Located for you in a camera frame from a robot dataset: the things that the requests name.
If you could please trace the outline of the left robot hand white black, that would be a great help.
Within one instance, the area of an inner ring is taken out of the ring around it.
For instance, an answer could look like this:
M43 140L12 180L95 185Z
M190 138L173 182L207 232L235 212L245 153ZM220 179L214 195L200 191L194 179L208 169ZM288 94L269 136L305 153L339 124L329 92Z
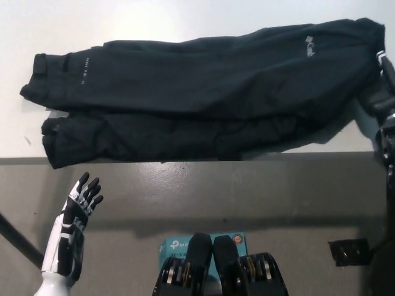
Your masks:
M42 272L59 274L77 282L83 265L84 230L94 209L103 201L99 178L84 173L75 183L56 217L48 240Z

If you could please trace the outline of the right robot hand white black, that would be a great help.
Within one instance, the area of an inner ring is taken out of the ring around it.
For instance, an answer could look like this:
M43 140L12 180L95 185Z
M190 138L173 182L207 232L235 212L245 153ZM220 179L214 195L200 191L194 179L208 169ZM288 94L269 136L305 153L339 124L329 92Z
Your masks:
M380 66L379 80L371 87L368 112L382 125L394 118L394 65L385 51L376 54Z

